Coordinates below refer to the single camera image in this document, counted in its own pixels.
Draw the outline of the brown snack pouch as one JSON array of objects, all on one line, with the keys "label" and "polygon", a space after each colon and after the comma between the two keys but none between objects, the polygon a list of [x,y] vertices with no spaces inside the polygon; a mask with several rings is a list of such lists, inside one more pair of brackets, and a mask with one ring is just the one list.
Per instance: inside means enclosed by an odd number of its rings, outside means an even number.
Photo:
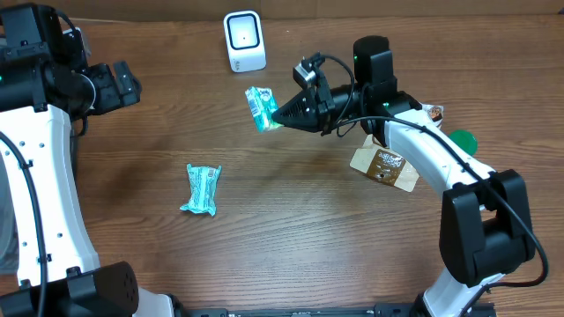
[{"label": "brown snack pouch", "polygon": [[386,149],[373,135],[368,135],[350,162],[350,167],[381,184],[412,192],[419,174],[398,153]]}]

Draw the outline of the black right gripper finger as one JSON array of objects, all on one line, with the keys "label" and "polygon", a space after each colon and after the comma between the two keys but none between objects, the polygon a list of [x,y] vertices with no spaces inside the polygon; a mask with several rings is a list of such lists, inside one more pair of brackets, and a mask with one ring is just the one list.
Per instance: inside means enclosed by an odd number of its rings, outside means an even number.
[{"label": "black right gripper finger", "polygon": [[290,129],[298,129],[311,133],[322,131],[316,115],[289,116],[276,112],[271,116],[271,118],[274,122]]},{"label": "black right gripper finger", "polygon": [[302,90],[272,115],[273,118],[314,118],[317,105],[313,87]]}]

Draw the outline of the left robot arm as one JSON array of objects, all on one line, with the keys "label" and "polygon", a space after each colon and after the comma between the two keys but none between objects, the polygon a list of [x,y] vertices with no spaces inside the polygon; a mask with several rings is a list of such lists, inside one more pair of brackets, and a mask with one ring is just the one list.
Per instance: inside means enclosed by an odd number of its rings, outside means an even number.
[{"label": "left robot arm", "polygon": [[174,297],[137,284],[127,262],[102,266],[78,202],[75,121],[137,104],[125,62],[90,65],[84,36],[41,4],[3,8],[1,156],[19,240],[19,289],[6,316],[179,316]]}]

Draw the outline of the teal snack bar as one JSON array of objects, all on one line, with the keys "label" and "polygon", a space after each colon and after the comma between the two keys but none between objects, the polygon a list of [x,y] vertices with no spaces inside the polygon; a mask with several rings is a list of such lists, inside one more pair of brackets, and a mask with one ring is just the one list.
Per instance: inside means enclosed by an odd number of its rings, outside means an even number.
[{"label": "teal snack bar", "polygon": [[181,211],[194,214],[209,214],[212,217],[217,212],[215,195],[222,166],[193,166],[187,164],[190,184],[189,201],[180,207]]}]

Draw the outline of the teal tissue pack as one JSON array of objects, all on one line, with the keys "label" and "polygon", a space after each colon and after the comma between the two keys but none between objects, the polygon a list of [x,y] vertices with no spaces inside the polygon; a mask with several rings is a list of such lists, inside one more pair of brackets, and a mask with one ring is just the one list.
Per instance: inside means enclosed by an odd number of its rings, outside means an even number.
[{"label": "teal tissue pack", "polygon": [[259,133],[269,132],[282,127],[281,124],[272,119],[272,114],[278,110],[278,103],[271,88],[251,86],[245,92],[245,95]]}]

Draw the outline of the green capped bottle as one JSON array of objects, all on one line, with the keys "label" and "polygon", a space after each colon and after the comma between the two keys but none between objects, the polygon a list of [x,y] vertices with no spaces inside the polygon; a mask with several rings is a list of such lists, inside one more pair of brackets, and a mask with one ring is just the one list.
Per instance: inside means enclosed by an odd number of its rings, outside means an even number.
[{"label": "green capped bottle", "polygon": [[455,130],[449,134],[449,138],[470,156],[473,156],[478,150],[478,141],[470,131]]}]

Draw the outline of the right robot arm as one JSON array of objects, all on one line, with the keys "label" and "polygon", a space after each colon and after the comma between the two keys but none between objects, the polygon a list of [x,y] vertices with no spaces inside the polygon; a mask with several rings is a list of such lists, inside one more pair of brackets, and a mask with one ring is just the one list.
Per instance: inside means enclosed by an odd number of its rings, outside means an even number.
[{"label": "right robot arm", "polygon": [[301,91],[277,110],[275,122],[328,135],[359,123],[406,159],[442,200],[439,248],[444,270],[412,304],[380,304],[384,316],[492,316],[480,298],[508,285],[508,275],[544,249],[532,231],[523,178],[498,172],[465,152],[432,122],[421,103],[397,87],[388,40],[353,45],[350,83],[330,87],[317,53],[293,68]]}]

